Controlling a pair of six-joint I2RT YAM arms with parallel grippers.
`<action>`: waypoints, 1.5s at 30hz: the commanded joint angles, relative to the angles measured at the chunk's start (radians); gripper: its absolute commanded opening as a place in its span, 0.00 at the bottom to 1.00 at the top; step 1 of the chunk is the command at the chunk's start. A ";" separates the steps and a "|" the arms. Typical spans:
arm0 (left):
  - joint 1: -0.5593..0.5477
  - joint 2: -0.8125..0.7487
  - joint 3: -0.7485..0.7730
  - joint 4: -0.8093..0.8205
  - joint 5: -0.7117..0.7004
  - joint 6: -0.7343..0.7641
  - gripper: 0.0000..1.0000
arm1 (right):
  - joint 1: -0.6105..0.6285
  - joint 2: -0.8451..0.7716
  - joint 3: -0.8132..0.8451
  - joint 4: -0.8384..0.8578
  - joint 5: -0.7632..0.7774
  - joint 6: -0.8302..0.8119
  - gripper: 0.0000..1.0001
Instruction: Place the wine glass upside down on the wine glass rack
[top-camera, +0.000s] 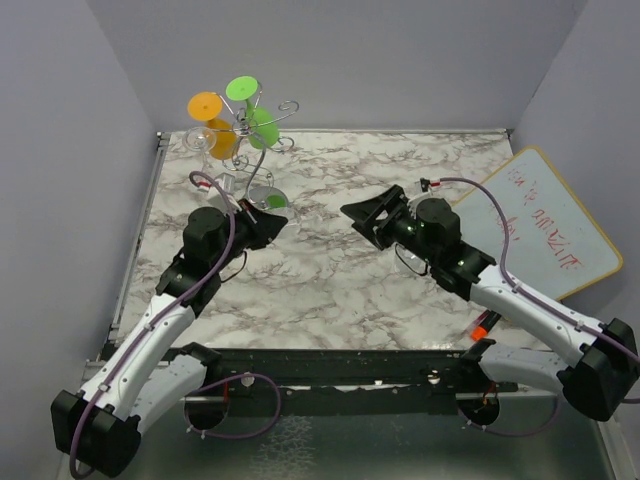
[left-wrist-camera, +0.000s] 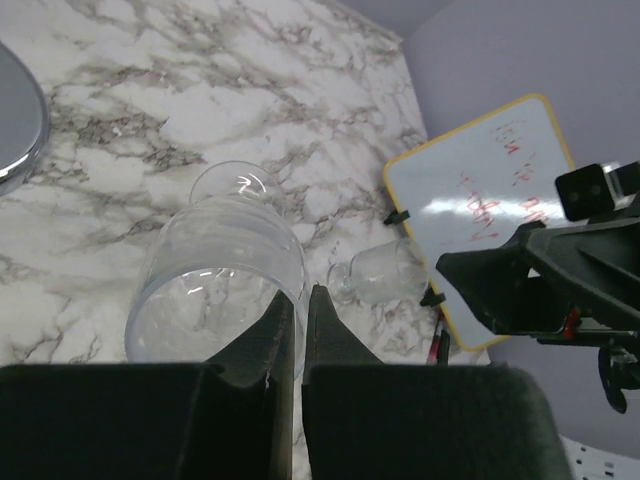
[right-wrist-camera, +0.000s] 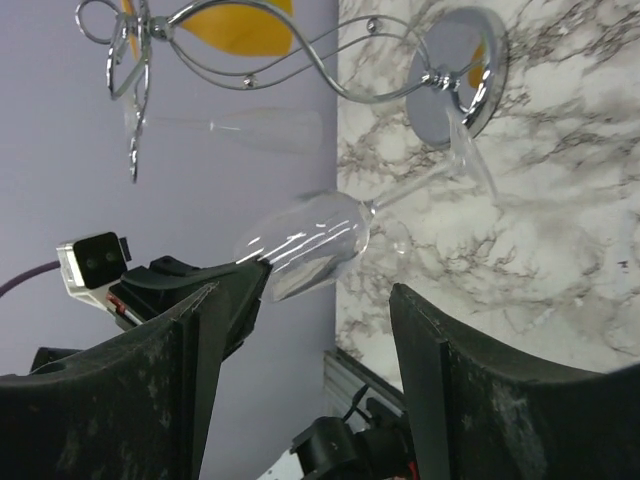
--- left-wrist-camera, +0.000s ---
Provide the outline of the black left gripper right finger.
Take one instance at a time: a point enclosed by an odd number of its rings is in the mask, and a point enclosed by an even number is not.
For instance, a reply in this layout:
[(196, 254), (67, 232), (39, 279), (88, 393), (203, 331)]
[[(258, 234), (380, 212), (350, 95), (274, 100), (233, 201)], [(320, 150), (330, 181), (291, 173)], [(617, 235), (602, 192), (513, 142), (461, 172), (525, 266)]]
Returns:
[(309, 302), (302, 416), (316, 479), (568, 479), (550, 406), (524, 371), (381, 362)]

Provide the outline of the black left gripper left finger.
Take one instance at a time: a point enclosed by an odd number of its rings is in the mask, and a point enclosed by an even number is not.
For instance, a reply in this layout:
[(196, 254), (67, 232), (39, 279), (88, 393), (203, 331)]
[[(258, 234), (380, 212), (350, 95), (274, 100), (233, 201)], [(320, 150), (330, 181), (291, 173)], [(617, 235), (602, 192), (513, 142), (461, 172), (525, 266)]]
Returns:
[(293, 306), (196, 363), (1, 371), (5, 479), (288, 479)]

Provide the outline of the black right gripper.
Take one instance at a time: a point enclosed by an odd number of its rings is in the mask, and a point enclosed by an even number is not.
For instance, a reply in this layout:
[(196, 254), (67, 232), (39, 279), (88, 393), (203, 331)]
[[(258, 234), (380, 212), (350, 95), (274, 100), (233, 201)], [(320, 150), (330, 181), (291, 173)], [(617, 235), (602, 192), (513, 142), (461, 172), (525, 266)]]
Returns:
[(558, 334), (572, 304), (606, 332), (639, 332), (638, 200), (585, 225), (531, 230), (521, 249), (446, 253), (436, 269), (498, 335)]

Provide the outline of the clear tumbler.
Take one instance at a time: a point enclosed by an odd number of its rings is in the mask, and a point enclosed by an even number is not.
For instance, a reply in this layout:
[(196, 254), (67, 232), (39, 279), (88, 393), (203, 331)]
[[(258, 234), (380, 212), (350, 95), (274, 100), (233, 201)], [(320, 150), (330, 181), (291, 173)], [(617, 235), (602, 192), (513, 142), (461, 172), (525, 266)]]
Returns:
[(354, 255), (330, 267), (327, 287), (340, 303), (359, 300), (381, 304), (411, 297), (421, 298), (429, 274), (424, 256), (410, 238), (401, 238)]

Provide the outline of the clear wine glass front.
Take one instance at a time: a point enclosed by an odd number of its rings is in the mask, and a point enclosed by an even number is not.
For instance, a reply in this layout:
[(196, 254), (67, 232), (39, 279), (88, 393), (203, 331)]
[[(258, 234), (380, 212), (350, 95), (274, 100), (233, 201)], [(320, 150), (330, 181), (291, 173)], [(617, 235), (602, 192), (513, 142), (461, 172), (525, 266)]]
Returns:
[(282, 187), (257, 165), (226, 161), (204, 171), (188, 205), (148, 250), (125, 326), (127, 360), (209, 359), (281, 293), (294, 307), (294, 373), (300, 375), (311, 288), (286, 211)]

